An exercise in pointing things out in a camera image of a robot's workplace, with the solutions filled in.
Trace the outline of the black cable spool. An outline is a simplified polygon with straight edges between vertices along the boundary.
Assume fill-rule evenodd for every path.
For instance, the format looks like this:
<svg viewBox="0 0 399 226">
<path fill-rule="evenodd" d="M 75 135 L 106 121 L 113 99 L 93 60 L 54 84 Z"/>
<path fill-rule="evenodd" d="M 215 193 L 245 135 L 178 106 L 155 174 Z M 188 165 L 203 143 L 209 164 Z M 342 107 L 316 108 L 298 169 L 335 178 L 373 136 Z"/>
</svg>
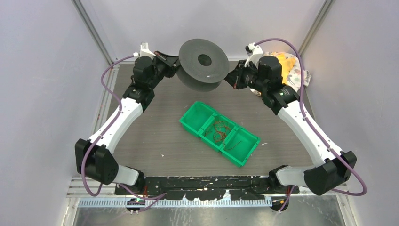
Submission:
<svg viewBox="0 0 399 226">
<path fill-rule="evenodd" d="M 216 89 L 229 73 L 229 60 L 224 51 L 211 41 L 192 39 L 179 49 L 179 80 L 198 92 Z"/>
</svg>

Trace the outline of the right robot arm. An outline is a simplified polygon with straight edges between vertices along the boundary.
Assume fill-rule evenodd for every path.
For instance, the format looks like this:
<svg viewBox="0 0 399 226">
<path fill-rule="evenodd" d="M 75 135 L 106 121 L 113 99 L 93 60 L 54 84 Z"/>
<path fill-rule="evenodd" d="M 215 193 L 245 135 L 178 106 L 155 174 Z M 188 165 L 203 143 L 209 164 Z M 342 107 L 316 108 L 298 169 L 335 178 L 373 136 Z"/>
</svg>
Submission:
<svg viewBox="0 0 399 226">
<path fill-rule="evenodd" d="M 282 65 L 276 57 L 261 57 L 257 64 L 240 60 L 233 71 L 225 77 L 235 89 L 249 87 L 262 94 L 263 103 L 282 119 L 301 141 L 312 165 L 309 167 L 291 167 L 283 165 L 272 171 L 269 176 L 269 188 L 281 193 L 288 185 L 309 188 L 316 195 L 323 195 L 348 181 L 357 157 L 352 151 L 343 151 L 334 142 L 325 138 L 324 144 L 319 138 L 323 135 L 312 117 L 306 116 L 306 109 L 299 101 L 298 93 L 282 82 Z"/>
</svg>

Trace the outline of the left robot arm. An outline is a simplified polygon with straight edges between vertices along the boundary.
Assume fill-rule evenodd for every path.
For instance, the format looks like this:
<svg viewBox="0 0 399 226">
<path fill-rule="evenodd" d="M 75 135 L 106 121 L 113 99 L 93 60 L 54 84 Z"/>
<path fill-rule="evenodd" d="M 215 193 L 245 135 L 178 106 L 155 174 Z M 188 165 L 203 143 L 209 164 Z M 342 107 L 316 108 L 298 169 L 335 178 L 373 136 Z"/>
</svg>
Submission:
<svg viewBox="0 0 399 226">
<path fill-rule="evenodd" d="M 82 179 L 90 178 L 100 184 L 125 184 L 133 195 L 144 190 L 141 171 L 117 163 L 113 152 L 130 125 L 146 110 L 163 78 L 171 78 L 179 69 L 177 56 L 161 52 L 140 54 L 135 60 L 131 83 L 118 107 L 105 124 L 90 138 L 75 144 L 77 171 Z"/>
</svg>

